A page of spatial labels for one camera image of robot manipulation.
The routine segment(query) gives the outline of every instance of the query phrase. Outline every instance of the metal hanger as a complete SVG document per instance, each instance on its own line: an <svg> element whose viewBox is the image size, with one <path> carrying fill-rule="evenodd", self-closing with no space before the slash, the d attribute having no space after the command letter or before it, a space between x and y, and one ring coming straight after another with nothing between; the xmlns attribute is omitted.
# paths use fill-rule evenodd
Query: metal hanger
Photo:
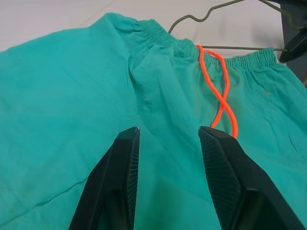
<svg viewBox="0 0 307 230"><path fill-rule="evenodd" d="M217 5L217 6L213 6L212 8L209 9L207 15L202 18L202 19L199 19L199 18L196 18L194 17L193 15L186 15L186 16L183 16L181 18L179 18L178 20L176 20L174 22L174 24L172 24L171 28L169 29L169 33L172 33L173 29L175 28L175 26L180 23L181 21L187 19L187 18L191 18L193 19L194 21L197 21L199 23L205 21L210 13L213 11L213 10L216 10L218 8L222 8L224 6L229 6L229 5L232 5L232 4L235 4L235 3L238 3L238 2L241 2L241 1L244 1L244 0L234 0L234 1L230 1L230 2L227 2L227 3L224 3L224 4L221 4L221 5ZM290 25L290 27L294 30L303 30L303 29L306 29L307 28L307 25L303 25L303 26L296 26L292 23L292 16L291 14L288 12L288 11L285 11L285 10L282 10L280 8L278 8L277 6L267 2L266 0L259 0L261 1L262 3L272 7L274 10L277 10L279 11L281 14L283 14L287 20L288 20L288 23ZM246 49L246 50L262 50L264 48L258 48L258 47L239 47L239 46L202 46L203 48L213 48L213 49ZM287 49L281 49L281 48L276 48L274 49L275 51L283 51L283 52L287 52Z"/></svg>

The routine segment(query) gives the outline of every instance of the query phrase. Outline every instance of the white floor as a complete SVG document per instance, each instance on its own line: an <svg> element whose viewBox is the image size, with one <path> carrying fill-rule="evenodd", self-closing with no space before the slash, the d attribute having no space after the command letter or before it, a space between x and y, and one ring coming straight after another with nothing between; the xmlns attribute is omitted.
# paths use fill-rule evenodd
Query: white floor
<svg viewBox="0 0 307 230"><path fill-rule="evenodd" d="M212 6L230 0L0 0L0 51L39 36L89 26L106 12L139 20L156 19L166 30L186 14L202 18ZM186 19L172 32L207 46L283 48L279 12L258 0L214 10L203 23ZM224 57L251 53L216 50Z"/></svg>

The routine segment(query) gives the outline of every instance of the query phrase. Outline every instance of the orange drawstring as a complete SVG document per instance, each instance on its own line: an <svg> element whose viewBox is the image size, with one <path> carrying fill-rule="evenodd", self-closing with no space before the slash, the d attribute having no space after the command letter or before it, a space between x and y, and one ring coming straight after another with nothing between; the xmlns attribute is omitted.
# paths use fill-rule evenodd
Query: orange drawstring
<svg viewBox="0 0 307 230"><path fill-rule="evenodd" d="M204 63L204 49L200 45L196 45L196 46L200 50L200 65L201 65L201 70L202 70L202 73L204 75L204 78L205 78L206 82L208 83L209 88L212 90L214 95L217 97L217 99L221 103L219 111L218 111L214 121L211 124L211 128L214 128L217 125L217 123L220 121L222 113L223 113L223 109L225 108L226 112L228 113L230 120L231 120L232 136L234 138L237 138L237 136L238 136L238 126L237 126L236 117L235 117L234 113L232 112L230 106L226 102L226 98L227 98L227 95L228 95L228 92L229 92L229 87L230 87L230 81L229 81L229 77L228 77L228 71L227 71L227 68L226 68L225 60L219 54L217 54L213 51L210 51L210 50L206 50L206 52L215 56L222 64L222 70L223 70L224 79L225 79L225 89L224 89L224 92L223 92L223 96L221 96L221 94L218 92L218 90L215 88L215 86L211 82L209 74L207 72L207 69L206 69L206 66L205 66L205 63Z"/></svg>

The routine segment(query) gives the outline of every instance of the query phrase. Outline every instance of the green garment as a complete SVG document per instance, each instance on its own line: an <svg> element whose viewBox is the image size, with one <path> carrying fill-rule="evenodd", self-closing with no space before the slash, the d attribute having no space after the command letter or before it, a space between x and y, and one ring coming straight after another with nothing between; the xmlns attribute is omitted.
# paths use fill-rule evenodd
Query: green garment
<svg viewBox="0 0 307 230"><path fill-rule="evenodd" d="M198 58L156 21L113 13L0 53L0 229L67 229L90 171L133 126L134 229L220 229L198 138L219 102ZM219 61L205 63L222 92ZM272 49L226 64L238 141L307 226L307 91ZM225 111L216 128L231 134Z"/></svg>

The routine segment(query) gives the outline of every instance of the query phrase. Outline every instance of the elastic waistband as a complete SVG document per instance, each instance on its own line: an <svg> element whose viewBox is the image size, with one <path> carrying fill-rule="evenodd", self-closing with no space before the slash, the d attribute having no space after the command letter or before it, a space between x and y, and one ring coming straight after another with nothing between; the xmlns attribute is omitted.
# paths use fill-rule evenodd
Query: elastic waistband
<svg viewBox="0 0 307 230"><path fill-rule="evenodd" d="M199 59L200 53L196 45L189 39L176 39L169 34L156 20L139 21L143 31L157 44L166 48L178 47L186 56L195 60ZM276 57L273 48L267 48L245 56L226 58L226 65L233 68L258 68L261 66L276 65ZM205 53L206 65L219 65L219 60Z"/></svg>

